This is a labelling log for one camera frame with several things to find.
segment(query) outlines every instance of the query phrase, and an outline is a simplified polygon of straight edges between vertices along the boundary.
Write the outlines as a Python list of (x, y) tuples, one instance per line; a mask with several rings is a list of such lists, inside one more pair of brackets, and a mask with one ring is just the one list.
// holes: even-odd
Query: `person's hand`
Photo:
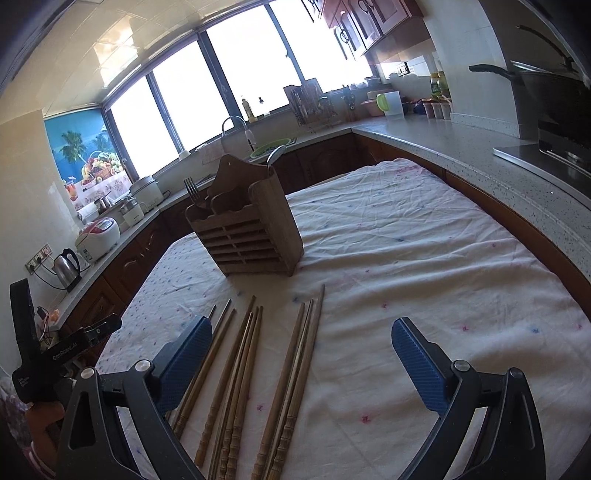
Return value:
[(50, 469), (56, 469), (57, 448), (46, 428), (64, 417), (64, 407), (58, 401), (35, 403), (25, 412), (25, 419), (31, 430), (35, 454)]

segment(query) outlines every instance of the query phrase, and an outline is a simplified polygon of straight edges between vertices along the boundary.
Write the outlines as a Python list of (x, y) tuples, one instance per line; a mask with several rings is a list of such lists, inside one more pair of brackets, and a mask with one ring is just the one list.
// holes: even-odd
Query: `cabinet handle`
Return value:
[(345, 53), (345, 49), (343, 48), (343, 44), (342, 44), (342, 43), (340, 42), (340, 40), (339, 40), (339, 35), (338, 35), (338, 33), (336, 32), (336, 28), (335, 28), (335, 29), (333, 29), (333, 33), (335, 34), (335, 39), (336, 39), (336, 42), (339, 44), (339, 48), (340, 48), (341, 52), (343, 53), (343, 57), (345, 57), (345, 60), (348, 60), (348, 58), (347, 58), (347, 54)]

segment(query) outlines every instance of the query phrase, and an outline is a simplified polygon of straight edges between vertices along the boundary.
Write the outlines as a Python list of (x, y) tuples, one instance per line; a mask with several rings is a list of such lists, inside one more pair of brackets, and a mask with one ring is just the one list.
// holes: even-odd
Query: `wooden utensil holder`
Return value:
[(189, 224), (225, 276), (233, 273), (291, 276), (304, 246), (275, 171), (224, 155), (216, 180), (208, 189), (213, 196), (212, 208), (217, 195), (223, 196), (237, 188), (248, 192), (249, 205), (207, 218), (202, 218), (202, 210), (190, 205), (185, 211)]

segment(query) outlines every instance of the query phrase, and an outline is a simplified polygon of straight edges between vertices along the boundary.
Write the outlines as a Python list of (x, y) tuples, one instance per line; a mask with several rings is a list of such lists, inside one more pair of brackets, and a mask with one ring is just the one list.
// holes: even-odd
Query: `stove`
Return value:
[(557, 124), (540, 121), (539, 141), (495, 148), (496, 156), (564, 190), (591, 209), (591, 149), (569, 139)]

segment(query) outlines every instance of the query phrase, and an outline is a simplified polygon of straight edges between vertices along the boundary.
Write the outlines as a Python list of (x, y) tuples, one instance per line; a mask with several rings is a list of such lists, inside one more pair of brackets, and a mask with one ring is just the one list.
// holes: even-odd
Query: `screw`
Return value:
[(135, 369), (138, 372), (145, 372), (148, 368), (150, 368), (150, 360), (140, 360), (135, 364)]
[(95, 374), (95, 369), (88, 367), (82, 371), (80, 376), (86, 380), (87, 378), (92, 377), (92, 375), (94, 375), (94, 374)]
[(509, 373), (513, 378), (523, 378), (523, 372), (518, 368), (512, 367), (509, 369)]
[(468, 370), (470, 370), (470, 364), (465, 360), (456, 360), (453, 363), (453, 366), (456, 367), (456, 370), (458, 370), (459, 372), (467, 372)]

